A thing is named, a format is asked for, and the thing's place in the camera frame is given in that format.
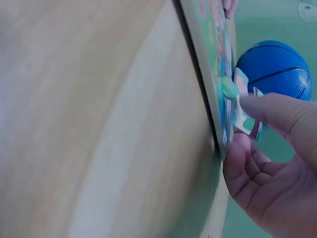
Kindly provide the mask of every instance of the green wall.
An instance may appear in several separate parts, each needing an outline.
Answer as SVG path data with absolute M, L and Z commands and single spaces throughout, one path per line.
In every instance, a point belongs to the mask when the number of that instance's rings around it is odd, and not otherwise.
M 299 2 L 301 1 L 240 0 L 235 16 L 238 56 L 259 41 L 282 41 L 294 47 L 306 59 L 313 78 L 317 77 L 317 23 L 305 23 L 299 17 Z M 306 2 L 317 5 L 317 0 Z M 313 99 L 317 99 L 316 90 L 313 90 Z M 294 154 L 292 148 L 269 128 L 264 130 L 258 147 L 273 161 L 286 162 Z M 230 199 L 222 237 L 269 238 L 270 236 L 259 229 Z

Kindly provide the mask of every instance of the blue rubber ball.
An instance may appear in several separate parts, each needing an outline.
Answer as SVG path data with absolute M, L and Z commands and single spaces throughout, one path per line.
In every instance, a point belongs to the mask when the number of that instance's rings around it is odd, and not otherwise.
M 279 93 L 310 100 L 312 78 L 304 58 L 292 47 L 278 41 L 255 44 L 238 60 L 237 67 L 249 78 L 248 90 Z

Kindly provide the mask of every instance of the wooden surface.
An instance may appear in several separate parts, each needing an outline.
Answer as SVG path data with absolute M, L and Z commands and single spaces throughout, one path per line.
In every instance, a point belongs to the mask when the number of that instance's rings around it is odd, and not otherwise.
M 1 238 L 176 238 L 191 214 L 219 237 L 227 191 L 171 1 L 0 0 L 0 32 Z

